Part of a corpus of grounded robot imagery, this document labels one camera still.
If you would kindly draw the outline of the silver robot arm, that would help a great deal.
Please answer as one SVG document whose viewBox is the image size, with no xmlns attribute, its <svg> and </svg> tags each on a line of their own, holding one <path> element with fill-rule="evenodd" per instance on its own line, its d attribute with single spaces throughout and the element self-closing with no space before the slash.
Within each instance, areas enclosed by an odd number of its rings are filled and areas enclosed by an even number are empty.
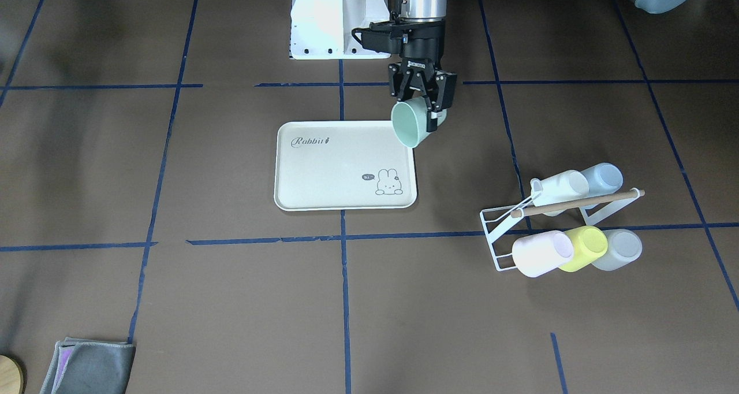
<svg viewBox="0 0 739 394">
<path fill-rule="evenodd" d="M 629 0 L 647 13 L 666 13 L 686 0 Z M 447 0 L 395 0 L 390 40 L 400 61 L 388 66 L 390 93 L 398 103 L 420 95 L 423 110 L 440 113 L 453 102 L 454 76 L 442 71 Z"/>
</svg>

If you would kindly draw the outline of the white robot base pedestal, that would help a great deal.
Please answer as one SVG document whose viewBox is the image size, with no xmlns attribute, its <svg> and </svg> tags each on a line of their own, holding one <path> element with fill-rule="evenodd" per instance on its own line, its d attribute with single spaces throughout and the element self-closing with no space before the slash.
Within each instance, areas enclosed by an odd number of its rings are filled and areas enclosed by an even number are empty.
<svg viewBox="0 0 739 394">
<path fill-rule="evenodd" d="M 390 17 L 387 0 L 292 0 L 290 57 L 294 60 L 374 60 L 388 53 L 367 50 L 354 28 Z"/>
</svg>

